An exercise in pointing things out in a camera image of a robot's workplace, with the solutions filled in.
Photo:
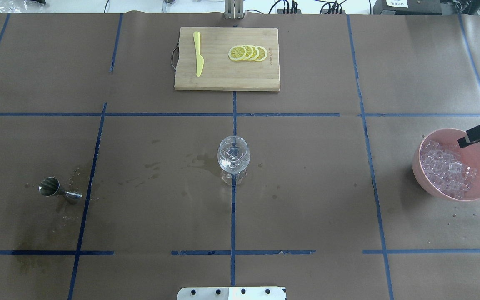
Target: pink bowl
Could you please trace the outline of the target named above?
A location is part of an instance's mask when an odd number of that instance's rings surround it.
[[[461,131],[455,128],[442,128],[436,131],[429,133],[425,136],[425,139],[420,143],[420,146],[417,148],[414,158],[412,159],[412,171],[416,177],[417,182],[421,187],[426,190],[429,194],[447,200],[466,202],[466,201],[475,201],[480,199],[480,143],[468,146],[466,148],[459,149],[461,155],[461,161],[468,165],[469,167],[477,168],[477,176],[473,182],[472,188],[465,193],[462,200],[449,197],[448,195],[440,192],[437,188],[434,187],[433,183],[425,176],[423,171],[423,166],[421,165],[421,147],[424,143],[429,142],[429,140],[434,140],[443,146],[457,145],[457,140],[466,135],[465,131]]]

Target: cutting board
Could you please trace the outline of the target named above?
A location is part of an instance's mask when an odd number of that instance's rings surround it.
[[[205,59],[196,76],[194,32],[201,33],[201,55]],[[229,49],[237,45],[263,46],[264,61],[232,61]],[[279,38],[277,28],[181,27],[176,90],[271,91],[280,90]]]

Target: plastic bag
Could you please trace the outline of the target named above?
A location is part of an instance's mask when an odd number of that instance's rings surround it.
[[[31,0],[0,0],[0,13],[43,13],[44,6]]]

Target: wine glass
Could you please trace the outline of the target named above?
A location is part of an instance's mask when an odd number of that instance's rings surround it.
[[[248,174],[250,154],[248,143],[238,135],[226,137],[217,149],[217,161],[223,171],[221,179],[229,185],[238,185]]]

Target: jigger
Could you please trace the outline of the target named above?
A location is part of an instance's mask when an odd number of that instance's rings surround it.
[[[40,194],[46,197],[54,195],[64,196],[64,198],[71,204],[77,203],[77,201],[83,196],[77,192],[67,192],[64,190],[64,188],[60,185],[59,179],[55,177],[44,178],[44,180],[40,182],[38,191]]]

